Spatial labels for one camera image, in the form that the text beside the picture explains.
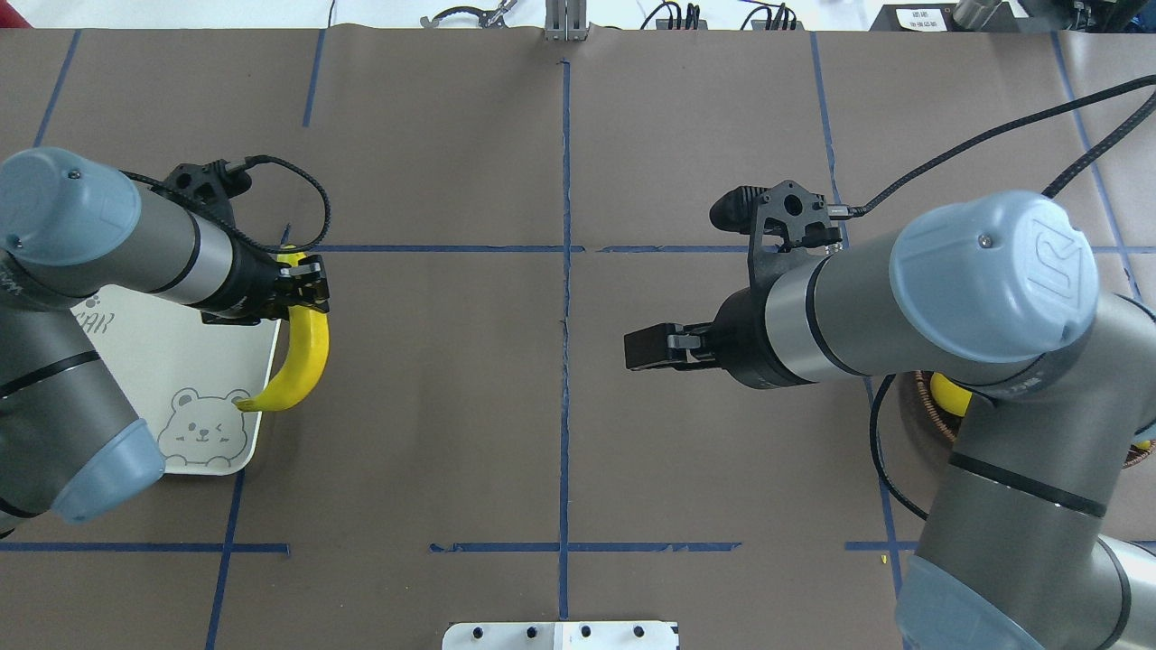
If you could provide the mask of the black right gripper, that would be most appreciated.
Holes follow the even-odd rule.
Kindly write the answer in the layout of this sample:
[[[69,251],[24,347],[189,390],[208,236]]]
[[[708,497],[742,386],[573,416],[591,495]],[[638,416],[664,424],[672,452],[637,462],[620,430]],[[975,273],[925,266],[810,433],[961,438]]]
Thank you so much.
[[[659,322],[623,337],[624,365],[630,371],[714,367],[714,360],[747,387],[785,387],[783,367],[769,349],[766,293],[743,289],[722,301],[712,324]]]

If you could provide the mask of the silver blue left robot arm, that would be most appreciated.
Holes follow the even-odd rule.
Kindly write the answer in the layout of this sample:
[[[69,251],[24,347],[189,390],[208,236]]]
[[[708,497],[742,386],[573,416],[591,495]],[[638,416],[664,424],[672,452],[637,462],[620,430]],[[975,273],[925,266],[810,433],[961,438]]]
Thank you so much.
[[[234,200],[255,167],[297,173],[321,198],[321,230],[269,246],[237,227]],[[329,193],[305,169],[257,153],[181,163],[162,180],[58,147],[3,161],[3,535],[40,515],[71,524],[136,497],[172,464],[231,468],[245,416],[301,404],[329,365],[331,291],[323,256]],[[179,387],[153,433],[79,320],[105,293],[194,310],[205,325],[283,320],[284,363],[250,396]]]

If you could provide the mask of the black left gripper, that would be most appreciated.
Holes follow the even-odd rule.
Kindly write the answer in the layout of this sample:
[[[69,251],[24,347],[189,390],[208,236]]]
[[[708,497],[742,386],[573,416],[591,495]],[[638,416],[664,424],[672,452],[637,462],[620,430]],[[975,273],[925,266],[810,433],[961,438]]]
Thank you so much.
[[[200,302],[206,325],[253,326],[286,320],[298,308],[329,313],[329,288],[311,287],[326,280],[321,254],[272,254],[235,251],[227,280]]]

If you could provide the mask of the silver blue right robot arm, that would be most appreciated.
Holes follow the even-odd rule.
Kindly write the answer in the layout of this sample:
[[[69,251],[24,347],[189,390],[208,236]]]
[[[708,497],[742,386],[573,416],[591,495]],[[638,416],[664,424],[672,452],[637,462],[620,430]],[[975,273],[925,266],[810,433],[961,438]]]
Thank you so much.
[[[936,371],[972,399],[901,584],[914,649],[1151,649],[1153,551],[1103,535],[1153,436],[1153,309],[1103,291],[1066,210],[1005,190],[837,250],[855,209],[791,180],[710,210],[749,239],[712,322],[624,338],[625,367],[748,387]]]

